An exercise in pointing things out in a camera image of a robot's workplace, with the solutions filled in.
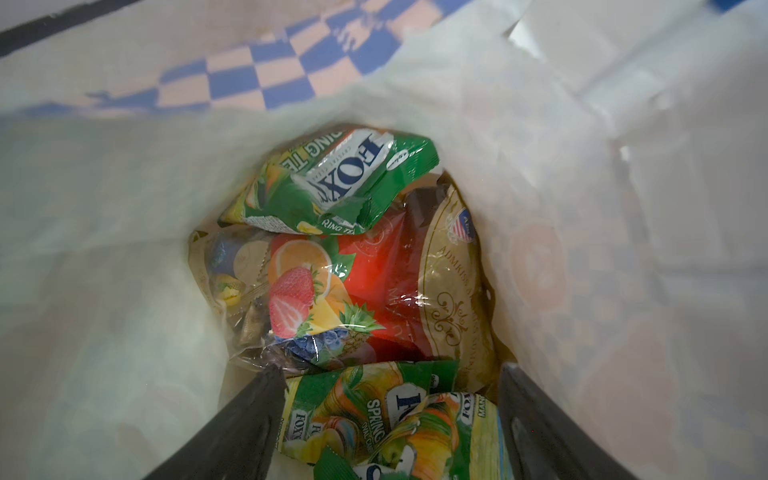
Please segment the blue checkered paper bag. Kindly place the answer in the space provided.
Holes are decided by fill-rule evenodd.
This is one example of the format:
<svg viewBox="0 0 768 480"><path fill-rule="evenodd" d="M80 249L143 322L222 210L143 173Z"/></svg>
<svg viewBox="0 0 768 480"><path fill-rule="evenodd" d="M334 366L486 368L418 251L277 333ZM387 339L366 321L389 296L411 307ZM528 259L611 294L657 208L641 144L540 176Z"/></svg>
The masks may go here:
<svg viewBox="0 0 768 480"><path fill-rule="evenodd" d="M448 176L470 211L498 371L459 390L516 363L638 479L765 478L766 8L349 1L3 116L2 477L142 478L264 371L189 238L362 126L430 139L399 194Z"/></svg>

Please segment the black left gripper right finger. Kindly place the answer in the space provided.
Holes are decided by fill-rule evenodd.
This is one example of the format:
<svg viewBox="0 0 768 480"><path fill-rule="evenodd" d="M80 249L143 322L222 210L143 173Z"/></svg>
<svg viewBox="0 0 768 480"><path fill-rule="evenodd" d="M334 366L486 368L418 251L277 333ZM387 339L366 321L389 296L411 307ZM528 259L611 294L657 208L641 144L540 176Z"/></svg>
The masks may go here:
<svg viewBox="0 0 768 480"><path fill-rule="evenodd" d="M635 478L516 363L501 367L498 412L516 479Z"/></svg>

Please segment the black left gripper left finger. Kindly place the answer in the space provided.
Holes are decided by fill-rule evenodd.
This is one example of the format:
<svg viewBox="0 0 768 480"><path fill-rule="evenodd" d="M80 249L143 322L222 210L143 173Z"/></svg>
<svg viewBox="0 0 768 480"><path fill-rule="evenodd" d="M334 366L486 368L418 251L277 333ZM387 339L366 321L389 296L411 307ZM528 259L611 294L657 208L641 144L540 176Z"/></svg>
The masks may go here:
<svg viewBox="0 0 768 480"><path fill-rule="evenodd" d="M258 373L149 479L264 479L275 450L286 381L271 365Z"/></svg>

